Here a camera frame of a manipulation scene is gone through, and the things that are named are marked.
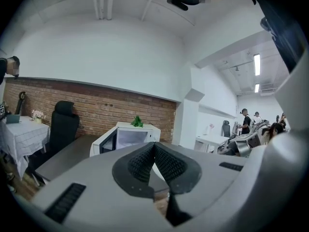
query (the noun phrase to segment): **chair backrest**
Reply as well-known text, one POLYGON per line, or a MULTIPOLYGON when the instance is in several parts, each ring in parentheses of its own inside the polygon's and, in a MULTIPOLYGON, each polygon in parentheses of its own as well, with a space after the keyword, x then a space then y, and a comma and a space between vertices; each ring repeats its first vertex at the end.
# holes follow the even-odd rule
POLYGON ((75 139, 79 117, 73 114, 73 105, 70 101, 59 101, 52 113, 49 146, 55 154, 75 139))
POLYGON ((222 130, 223 130, 224 137, 231 137, 230 122, 228 122, 227 120, 224 120, 223 125, 222 125, 222 130))

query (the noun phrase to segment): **white table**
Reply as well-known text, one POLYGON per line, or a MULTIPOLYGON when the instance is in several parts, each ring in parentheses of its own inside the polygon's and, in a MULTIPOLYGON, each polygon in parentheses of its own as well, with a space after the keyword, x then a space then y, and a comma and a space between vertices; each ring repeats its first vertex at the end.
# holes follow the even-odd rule
POLYGON ((228 137, 223 137, 219 135, 202 135, 196 137, 196 140, 205 144, 205 152, 208 152, 209 145, 214 146, 214 153, 218 152, 218 147, 225 143, 224 151, 227 148, 228 137))
POLYGON ((28 116, 21 116, 19 123, 6 124, 6 119, 0 123, 0 147, 12 156, 17 164, 17 170, 22 179, 28 163, 24 157, 44 148, 49 141, 48 125, 37 124, 28 116))

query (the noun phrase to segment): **white column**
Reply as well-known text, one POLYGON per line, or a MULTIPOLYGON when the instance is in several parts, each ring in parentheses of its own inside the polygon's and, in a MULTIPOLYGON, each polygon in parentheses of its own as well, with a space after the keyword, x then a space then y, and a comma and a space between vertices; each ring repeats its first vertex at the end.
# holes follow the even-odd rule
POLYGON ((172 144, 194 149, 198 103, 205 95, 201 69, 186 63, 180 70, 179 91, 183 101, 176 109, 172 144))

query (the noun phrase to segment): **flower vase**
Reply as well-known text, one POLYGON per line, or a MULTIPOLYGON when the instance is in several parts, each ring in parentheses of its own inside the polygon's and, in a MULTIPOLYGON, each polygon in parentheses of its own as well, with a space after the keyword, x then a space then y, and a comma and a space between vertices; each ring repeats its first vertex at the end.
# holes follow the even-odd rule
POLYGON ((38 124, 42 124, 42 119, 41 118, 35 118, 35 122, 37 122, 38 124))

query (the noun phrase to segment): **green plant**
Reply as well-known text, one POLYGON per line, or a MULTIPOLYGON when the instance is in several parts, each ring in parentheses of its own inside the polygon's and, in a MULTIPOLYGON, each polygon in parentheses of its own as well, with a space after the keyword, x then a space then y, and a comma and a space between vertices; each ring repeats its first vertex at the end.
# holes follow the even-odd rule
POLYGON ((143 127, 144 123, 142 123, 139 116, 136 116, 135 119, 132 121, 131 125, 134 127, 143 127))

